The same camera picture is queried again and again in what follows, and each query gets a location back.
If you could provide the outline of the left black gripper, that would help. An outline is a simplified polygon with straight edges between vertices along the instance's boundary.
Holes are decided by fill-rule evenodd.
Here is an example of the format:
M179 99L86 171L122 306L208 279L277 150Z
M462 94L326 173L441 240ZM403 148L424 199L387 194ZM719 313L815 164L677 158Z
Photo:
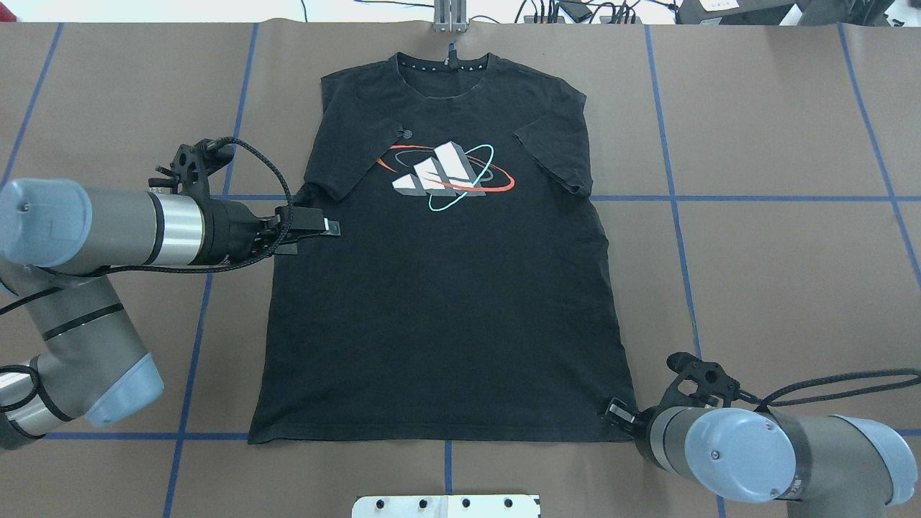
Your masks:
M293 207L288 203L277 206L273 216L257 217L246 204L230 202L228 263L237 265L259 256L279 239L285 223L289 223L289 238L341 236L339 222L328 219L320 209Z

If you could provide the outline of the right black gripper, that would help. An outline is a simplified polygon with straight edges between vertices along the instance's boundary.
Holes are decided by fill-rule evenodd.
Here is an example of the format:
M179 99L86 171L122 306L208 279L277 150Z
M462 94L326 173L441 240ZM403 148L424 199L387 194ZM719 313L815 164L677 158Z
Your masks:
M647 433L652 409L632 412L628 404L619 398L611 398L602 409L602 419L618 426L632 440L640 440Z

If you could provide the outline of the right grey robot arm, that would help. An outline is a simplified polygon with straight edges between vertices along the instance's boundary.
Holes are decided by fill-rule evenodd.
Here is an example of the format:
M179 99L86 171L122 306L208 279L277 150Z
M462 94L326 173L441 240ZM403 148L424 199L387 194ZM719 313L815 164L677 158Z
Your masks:
M599 413L657 468L741 504L782 501L789 517L885 517L919 482L917 459L891 427L843 415L687 404Z

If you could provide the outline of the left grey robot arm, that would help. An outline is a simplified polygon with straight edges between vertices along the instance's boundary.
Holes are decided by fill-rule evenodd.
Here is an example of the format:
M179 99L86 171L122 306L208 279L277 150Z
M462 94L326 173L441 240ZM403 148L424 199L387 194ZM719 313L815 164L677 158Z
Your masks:
M116 269L234 270L340 232L320 209L280 206L257 217L202 185L176 194L11 181L2 189L2 289L29 312L48 350L2 367L2 450L81 417L112 425L163 393L109 280Z

